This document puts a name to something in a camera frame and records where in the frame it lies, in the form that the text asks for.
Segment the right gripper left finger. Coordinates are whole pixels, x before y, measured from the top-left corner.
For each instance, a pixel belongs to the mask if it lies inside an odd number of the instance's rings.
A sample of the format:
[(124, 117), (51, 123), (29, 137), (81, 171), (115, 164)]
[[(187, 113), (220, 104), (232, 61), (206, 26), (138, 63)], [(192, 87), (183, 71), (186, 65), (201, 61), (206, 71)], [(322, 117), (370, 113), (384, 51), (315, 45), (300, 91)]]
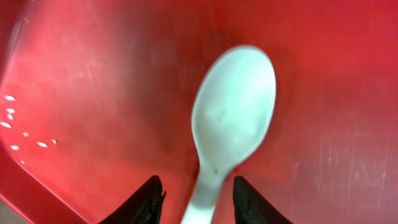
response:
[(165, 196), (160, 177), (153, 175), (99, 224), (159, 224)]

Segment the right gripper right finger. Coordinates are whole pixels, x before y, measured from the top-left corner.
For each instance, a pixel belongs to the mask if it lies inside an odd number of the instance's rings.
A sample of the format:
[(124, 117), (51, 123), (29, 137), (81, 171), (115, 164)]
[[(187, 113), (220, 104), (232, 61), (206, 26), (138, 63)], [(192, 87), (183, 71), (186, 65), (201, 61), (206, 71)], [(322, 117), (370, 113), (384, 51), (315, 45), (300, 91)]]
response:
[(292, 224), (243, 176), (234, 178), (233, 203), (236, 224)]

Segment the cream plastic spoon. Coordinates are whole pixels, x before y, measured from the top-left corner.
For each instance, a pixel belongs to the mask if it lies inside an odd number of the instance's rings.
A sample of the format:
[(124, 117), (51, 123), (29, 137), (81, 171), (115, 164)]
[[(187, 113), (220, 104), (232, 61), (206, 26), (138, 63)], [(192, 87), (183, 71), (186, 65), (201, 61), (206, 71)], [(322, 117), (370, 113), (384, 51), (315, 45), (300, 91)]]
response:
[(182, 224), (211, 223), (225, 178), (263, 142), (275, 99), (274, 67), (257, 47), (233, 47), (210, 67), (192, 108), (199, 171)]

